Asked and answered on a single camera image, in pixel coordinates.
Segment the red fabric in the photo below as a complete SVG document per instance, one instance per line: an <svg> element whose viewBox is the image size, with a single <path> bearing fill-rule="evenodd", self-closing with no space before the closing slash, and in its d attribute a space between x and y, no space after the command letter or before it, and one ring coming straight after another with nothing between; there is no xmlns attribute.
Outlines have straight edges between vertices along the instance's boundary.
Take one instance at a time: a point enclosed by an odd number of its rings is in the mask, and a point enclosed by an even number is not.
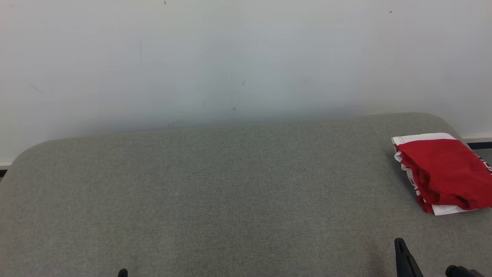
<svg viewBox="0 0 492 277"><path fill-rule="evenodd" d="M457 205L464 210L492 207L492 174L461 141L416 140L395 147L402 152L401 163L412 169L425 212L432 212L431 205Z"/></svg>

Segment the black strip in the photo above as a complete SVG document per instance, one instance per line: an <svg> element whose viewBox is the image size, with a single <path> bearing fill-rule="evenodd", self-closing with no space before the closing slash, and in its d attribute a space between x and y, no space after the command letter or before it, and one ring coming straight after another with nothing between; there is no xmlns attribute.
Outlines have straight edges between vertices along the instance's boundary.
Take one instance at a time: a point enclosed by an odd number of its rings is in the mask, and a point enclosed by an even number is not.
<svg viewBox="0 0 492 277"><path fill-rule="evenodd" d="M489 148L492 148L492 141L490 141L490 142L474 142L474 143L469 143L468 146L470 146L470 148L472 150L476 150L476 149L489 149Z"/></svg>

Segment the gray floor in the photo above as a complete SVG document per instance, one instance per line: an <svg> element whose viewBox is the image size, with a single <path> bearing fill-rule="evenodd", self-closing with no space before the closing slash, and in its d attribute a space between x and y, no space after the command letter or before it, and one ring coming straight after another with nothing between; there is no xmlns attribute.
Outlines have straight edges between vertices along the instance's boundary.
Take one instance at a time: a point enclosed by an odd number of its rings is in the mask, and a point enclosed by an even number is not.
<svg viewBox="0 0 492 277"><path fill-rule="evenodd" d="M484 159L489 165L492 164L492 149L473 150L480 158Z"/></svg>

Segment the folded red and white shirt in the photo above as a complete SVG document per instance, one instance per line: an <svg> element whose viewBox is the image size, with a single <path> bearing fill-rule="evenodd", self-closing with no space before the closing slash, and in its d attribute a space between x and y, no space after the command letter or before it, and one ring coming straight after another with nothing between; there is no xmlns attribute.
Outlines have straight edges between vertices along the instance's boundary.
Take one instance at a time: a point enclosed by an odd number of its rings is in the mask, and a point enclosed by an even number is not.
<svg viewBox="0 0 492 277"><path fill-rule="evenodd" d="M492 168L461 141L446 133L391 141L425 212L444 215L492 207Z"/></svg>

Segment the wall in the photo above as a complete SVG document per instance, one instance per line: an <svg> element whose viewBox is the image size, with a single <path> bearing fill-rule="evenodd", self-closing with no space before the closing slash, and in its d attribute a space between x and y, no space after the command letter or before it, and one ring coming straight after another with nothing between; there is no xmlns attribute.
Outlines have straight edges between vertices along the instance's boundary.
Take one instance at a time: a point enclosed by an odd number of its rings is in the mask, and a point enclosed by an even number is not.
<svg viewBox="0 0 492 277"><path fill-rule="evenodd" d="M0 162L56 138L422 111L492 137L489 0L0 0Z"/></svg>

